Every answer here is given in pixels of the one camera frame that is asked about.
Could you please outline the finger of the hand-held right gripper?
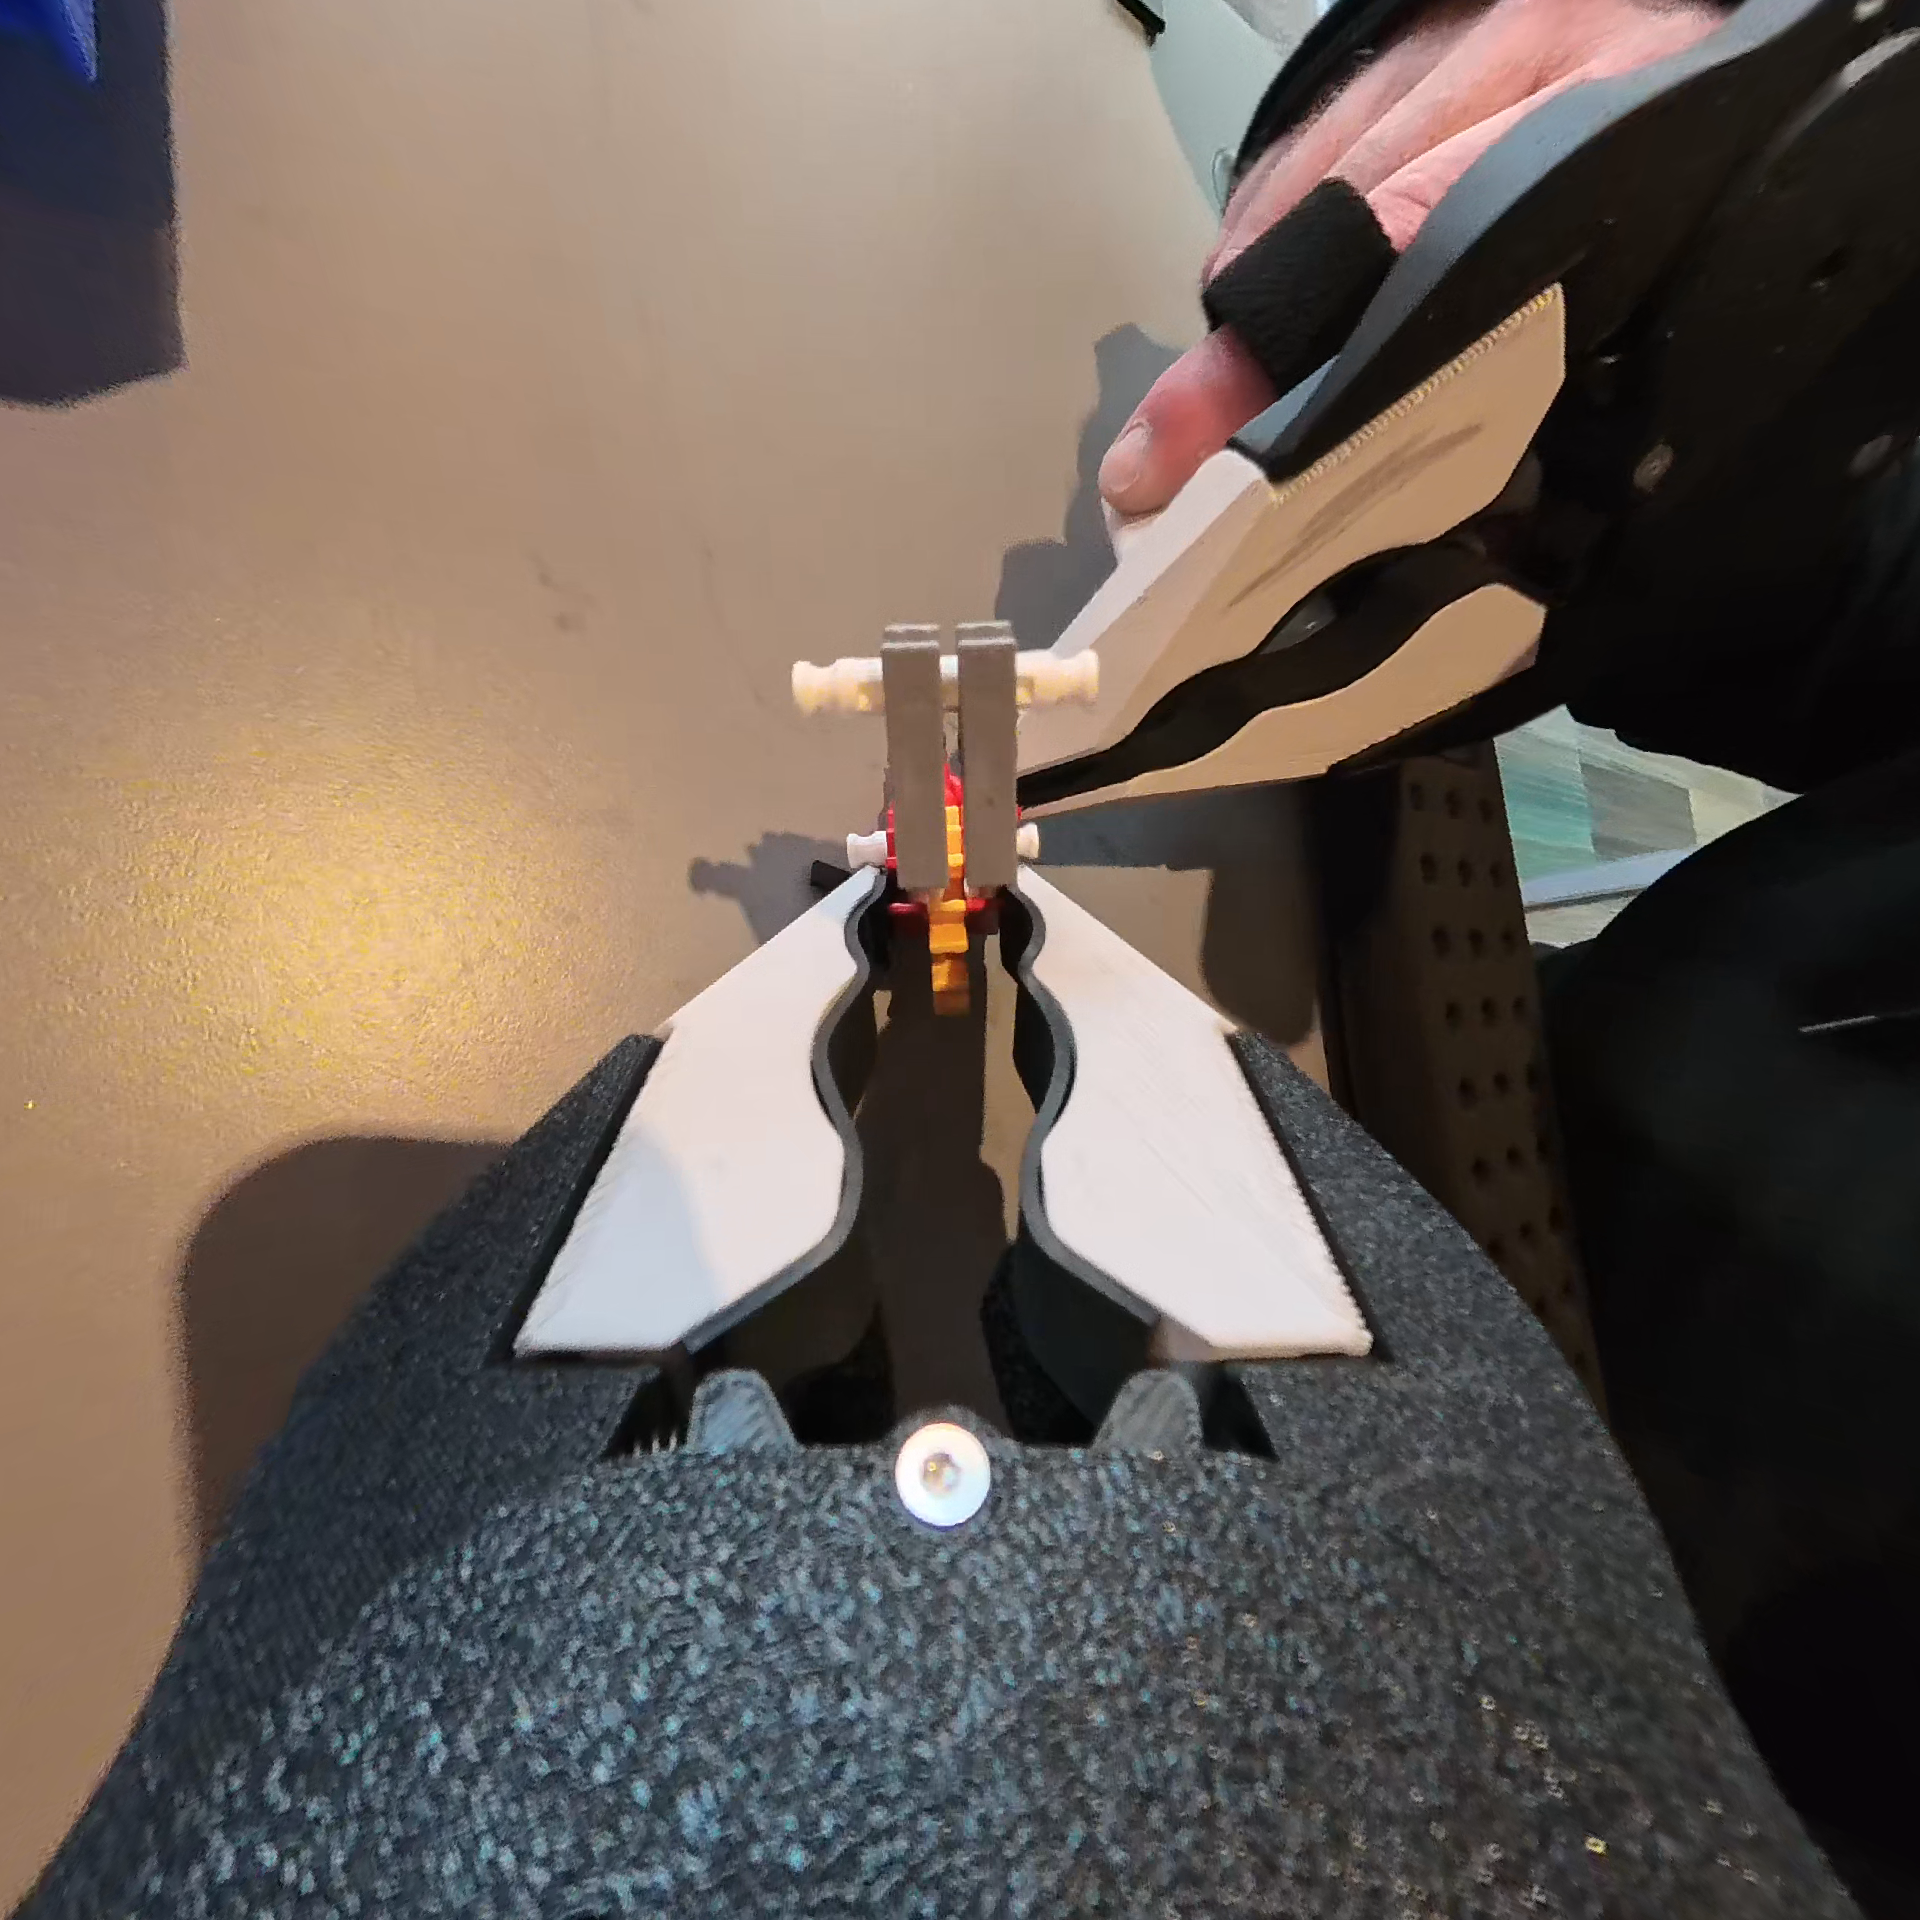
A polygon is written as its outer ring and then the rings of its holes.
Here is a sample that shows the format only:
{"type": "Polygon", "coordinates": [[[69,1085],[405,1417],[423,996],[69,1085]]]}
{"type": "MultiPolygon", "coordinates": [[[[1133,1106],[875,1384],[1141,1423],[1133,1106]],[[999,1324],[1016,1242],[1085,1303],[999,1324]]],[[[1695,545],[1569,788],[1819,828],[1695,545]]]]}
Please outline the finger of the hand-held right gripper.
{"type": "Polygon", "coordinates": [[[1433,610],[1357,682],[1255,711],[1197,759],[1136,775],[1072,770],[1071,786],[1025,782],[1025,812],[1049,818],[1127,799],[1165,799],[1243,786],[1301,784],[1390,756],[1429,722],[1461,712],[1529,668],[1546,608],[1507,583],[1486,583],[1433,610]]]}
{"type": "Polygon", "coordinates": [[[1566,333],[1552,284],[1306,471],[1274,482],[1243,452],[1207,460],[1054,644],[1098,660],[1098,695],[1031,711],[1019,772],[1194,760],[1265,705],[1357,682],[1466,591],[1512,585],[1442,537],[1521,469],[1566,333]]]}

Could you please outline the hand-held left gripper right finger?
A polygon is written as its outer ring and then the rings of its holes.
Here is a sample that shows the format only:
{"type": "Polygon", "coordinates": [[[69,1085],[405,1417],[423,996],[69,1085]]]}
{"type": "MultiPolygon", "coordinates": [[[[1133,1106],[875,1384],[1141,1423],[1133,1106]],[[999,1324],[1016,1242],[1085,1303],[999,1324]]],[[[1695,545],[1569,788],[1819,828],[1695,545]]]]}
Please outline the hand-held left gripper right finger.
{"type": "Polygon", "coordinates": [[[1040,1253],[1175,1359],[1369,1353],[1230,1018],[1038,871],[1007,912],[1025,921],[1022,1222],[1040,1253]]]}

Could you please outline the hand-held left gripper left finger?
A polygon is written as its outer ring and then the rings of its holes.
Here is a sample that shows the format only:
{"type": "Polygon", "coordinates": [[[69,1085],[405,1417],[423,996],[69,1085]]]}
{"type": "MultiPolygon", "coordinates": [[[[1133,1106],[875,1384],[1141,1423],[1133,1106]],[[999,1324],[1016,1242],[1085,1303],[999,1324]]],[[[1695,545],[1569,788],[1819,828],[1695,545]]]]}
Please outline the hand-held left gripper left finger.
{"type": "Polygon", "coordinates": [[[848,1242],[881,896],[855,871],[665,1022],[520,1359],[695,1353],[848,1242]]]}

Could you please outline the toy rod and connector assembly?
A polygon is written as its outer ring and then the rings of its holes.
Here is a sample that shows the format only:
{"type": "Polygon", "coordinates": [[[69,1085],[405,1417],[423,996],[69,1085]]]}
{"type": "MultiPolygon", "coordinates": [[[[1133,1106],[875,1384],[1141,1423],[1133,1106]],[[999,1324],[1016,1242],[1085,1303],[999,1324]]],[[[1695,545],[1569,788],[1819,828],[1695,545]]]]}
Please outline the toy rod and connector assembly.
{"type": "Polygon", "coordinates": [[[935,1013],[966,1015],[975,935],[1040,855],[1017,801],[1019,714],[1093,704],[1098,660],[1026,650],[1005,621],[961,626],[952,649],[935,626],[894,626],[875,656],[795,660],[790,686],[805,714],[882,717],[882,820],[848,839],[848,864],[887,872],[889,914],[927,930],[935,1013]]]}

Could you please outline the person's right hand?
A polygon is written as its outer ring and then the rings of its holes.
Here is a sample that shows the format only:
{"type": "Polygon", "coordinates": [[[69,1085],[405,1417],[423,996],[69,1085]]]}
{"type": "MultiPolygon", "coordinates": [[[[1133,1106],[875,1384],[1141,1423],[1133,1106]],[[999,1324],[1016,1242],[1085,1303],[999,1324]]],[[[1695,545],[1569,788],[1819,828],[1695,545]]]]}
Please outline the person's right hand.
{"type": "MultiPolygon", "coordinates": [[[[1286,132],[1240,181],[1203,284],[1211,286],[1321,181],[1361,192],[1394,249],[1527,111],[1715,31],[1727,4],[1432,4],[1286,132]]],[[[1121,516],[1162,511],[1280,391],[1219,327],[1179,357],[1110,448],[1098,488],[1121,516]]]]}

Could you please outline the black perforated pad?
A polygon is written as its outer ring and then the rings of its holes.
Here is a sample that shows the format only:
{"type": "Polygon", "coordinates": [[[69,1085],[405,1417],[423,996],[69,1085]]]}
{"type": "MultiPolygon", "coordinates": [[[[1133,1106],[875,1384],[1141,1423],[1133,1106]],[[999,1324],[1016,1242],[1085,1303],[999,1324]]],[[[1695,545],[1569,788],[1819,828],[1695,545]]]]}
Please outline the black perforated pad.
{"type": "Polygon", "coordinates": [[[1335,1096],[1606,1408],[1495,746],[1315,784],[1309,825],[1335,1096]]]}

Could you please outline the black office chair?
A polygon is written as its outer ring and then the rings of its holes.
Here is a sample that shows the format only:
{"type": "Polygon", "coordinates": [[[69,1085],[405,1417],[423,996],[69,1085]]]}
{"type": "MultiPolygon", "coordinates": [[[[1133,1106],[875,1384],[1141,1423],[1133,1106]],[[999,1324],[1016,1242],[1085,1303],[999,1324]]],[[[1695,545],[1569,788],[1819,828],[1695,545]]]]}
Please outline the black office chair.
{"type": "Polygon", "coordinates": [[[1874,1913],[1917,1909],[1919,768],[1543,959],[1617,1437],[1719,1676],[1874,1913]]]}

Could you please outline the blue bin with plastic bags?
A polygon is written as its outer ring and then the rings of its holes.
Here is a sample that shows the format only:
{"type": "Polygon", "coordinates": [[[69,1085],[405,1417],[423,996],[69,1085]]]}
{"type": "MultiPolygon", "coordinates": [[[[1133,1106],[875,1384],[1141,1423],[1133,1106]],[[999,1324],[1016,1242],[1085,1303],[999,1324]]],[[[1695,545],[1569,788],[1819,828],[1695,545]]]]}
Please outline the blue bin with plastic bags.
{"type": "Polygon", "coordinates": [[[90,0],[2,2],[2,30],[48,45],[69,72],[98,78],[98,4],[90,0]]]}

